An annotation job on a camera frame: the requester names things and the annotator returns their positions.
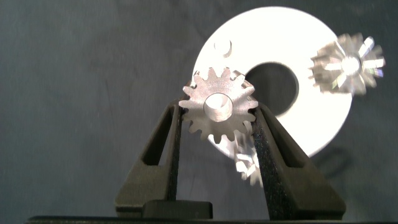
center hole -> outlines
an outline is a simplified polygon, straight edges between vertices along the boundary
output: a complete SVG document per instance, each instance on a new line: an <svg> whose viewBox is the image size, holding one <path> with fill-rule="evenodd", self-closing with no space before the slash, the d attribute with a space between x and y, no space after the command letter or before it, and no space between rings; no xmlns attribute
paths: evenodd
<svg viewBox="0 0 398 224"><path fill-rule="evenodd" d="M246 80L254 85L253 97L274 115L287 111L297 98L299 83L293 71L279 63L263 63L252 68Z"/></svg>
<svg viewBox="0 0 398 224"><path fill-rule="evenodd" d="M355 75L360 68L361 62L358 58L353 56L348 56L341 62L341 69L343 69L347 75Z"/></svg>
<svg viewBox="0 0 398 224"><path fill-rule="evenodd" d="M206 99L203 109L211 120L222 122L232 115L233 105L228 96L222 93L215 93Z"/></svg>

white washer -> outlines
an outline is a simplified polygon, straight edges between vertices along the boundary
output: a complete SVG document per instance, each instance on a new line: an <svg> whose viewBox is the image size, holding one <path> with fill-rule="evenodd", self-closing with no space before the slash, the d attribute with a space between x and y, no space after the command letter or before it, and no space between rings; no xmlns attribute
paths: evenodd
<svg viewBox="0 0 398 224"><path fill-rule="evenodd" d="M311 57L336 35L317 18L286 7L262 7L244 12L223 24L206 41L197 58L193 72L224 65L247 74L262 63L285 65L297 77L298 95L279 122L308 156L323 149L343 125L351 106L351 94L321 93L313 86ZM223 46L231 41L227 57L220 57L215 43ZM220 144L209 140L227 156L233 158L224 138Z"/></svg>

dark fabric backdrop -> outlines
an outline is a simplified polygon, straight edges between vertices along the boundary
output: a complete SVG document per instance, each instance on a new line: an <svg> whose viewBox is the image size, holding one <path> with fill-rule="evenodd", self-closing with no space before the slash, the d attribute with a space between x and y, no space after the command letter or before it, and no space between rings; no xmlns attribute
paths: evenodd
<svg viewBox="0 0 398 224"><path fill-rule="evenodd" d="M344 220L398 220L396 1L12 0L0 1L0 223L115 216L120 186L206 39L262 6L303 10L383 47L386 76L354 98L313 161L345 199ZM262 189L232 160L187 124L182 137L178 198L212 202L217 219L268 217Z"/></svg>

silver gear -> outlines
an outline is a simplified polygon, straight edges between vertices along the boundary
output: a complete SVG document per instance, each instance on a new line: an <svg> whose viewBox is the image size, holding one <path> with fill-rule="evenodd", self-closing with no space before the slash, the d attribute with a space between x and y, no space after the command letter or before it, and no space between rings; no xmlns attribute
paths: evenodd
<svg viewBox="0 0 398 224"><path fill-rule="evenodd" d="M182 108L188 109L183 120L191 121L189 132L200 129L202 140L212 134L215 143L220 143L224 134L234 141L234 130L246 133L243 121L256 119L248 110L256 108L258 102L249 100L254 87L244 78L244 75L238 75L232 80L229 68L225 68L220 77L217 77L214 69L209 68L207 80L196 72L193 76L196 87L183 87L190 99L179 102Z"/></svg>
<svg viewBox="0 0 398 224"><path fill-rule="evenodd" d="M343 34L312 58L312 78L321 91L364 95L366 86L376 87L374 77L383 77L384 57L372 37Z"/></svg>
<svg viewBox="0 0 398 224"><path fill-rule="evenodd" d="M248 133L237 138L234 147L236 170L241 173L243 180L250 177L250 185L253 186L258 181L262 187L259 160L257 158L256 148L254 147L254 140L251 136L251 123L245 121L244 125Z"/></svg>

black clamp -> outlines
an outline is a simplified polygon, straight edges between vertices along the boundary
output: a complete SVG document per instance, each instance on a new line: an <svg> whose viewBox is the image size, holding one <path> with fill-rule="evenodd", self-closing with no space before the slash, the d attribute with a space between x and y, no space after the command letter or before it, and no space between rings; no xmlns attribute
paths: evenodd
<svg viewBox="0 0 398 224"><path fill-rule="evenodd" d="M259 104L253 111L254 145L271 220L341 220L345 203L292 137ZM175 199L183 109L178 100L163 112L140 159L116 197L119 217L212 218L210 202ZM158 166L167 135L168 155Z"/></svg>

